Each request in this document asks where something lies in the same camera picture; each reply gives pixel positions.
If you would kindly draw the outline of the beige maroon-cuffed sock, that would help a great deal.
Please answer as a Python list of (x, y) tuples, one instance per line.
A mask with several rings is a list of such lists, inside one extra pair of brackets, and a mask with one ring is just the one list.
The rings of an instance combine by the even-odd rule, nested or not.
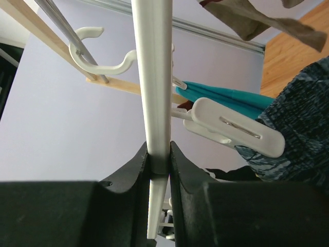
[(242, 40), (250, 41), (273, 27), (322, 52), (327, 34), (291, 18), (272, 18), (258, 11), (250, 1), (199, 1), (205, 10), (231, 28)]

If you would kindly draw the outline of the white plastic clip hanger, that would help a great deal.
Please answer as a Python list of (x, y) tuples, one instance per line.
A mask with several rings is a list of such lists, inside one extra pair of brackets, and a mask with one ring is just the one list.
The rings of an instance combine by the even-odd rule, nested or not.
[(147, 238), (155, 239), (169, 176), (172, 1), (132, 1), (147, 151), (151, 163)]

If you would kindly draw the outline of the black white-striped sock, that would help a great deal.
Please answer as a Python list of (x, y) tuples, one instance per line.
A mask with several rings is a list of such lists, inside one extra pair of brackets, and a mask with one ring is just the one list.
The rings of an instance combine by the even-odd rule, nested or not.
[(223, 171), (220, 169), (203, 168), (212, 178), (218, 181), (243, 182), (243, 181), (260, 181), (261, 179), (252, 171), (249, 166), (243, 166), (239, 169)]

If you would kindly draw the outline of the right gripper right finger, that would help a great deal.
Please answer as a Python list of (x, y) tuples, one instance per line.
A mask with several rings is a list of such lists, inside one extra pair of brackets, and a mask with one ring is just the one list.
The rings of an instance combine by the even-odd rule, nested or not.
[(171, 143), (176, 246), (328, 246), (328, 197), (304, 183), (218, 182)]

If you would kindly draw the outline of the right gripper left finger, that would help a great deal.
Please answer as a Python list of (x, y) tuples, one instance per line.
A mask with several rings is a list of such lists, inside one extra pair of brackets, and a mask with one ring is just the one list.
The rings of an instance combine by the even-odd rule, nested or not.
[(149, 183), (145, 145), (99, 182), (2, 182), (1, 246), (146, 246)]

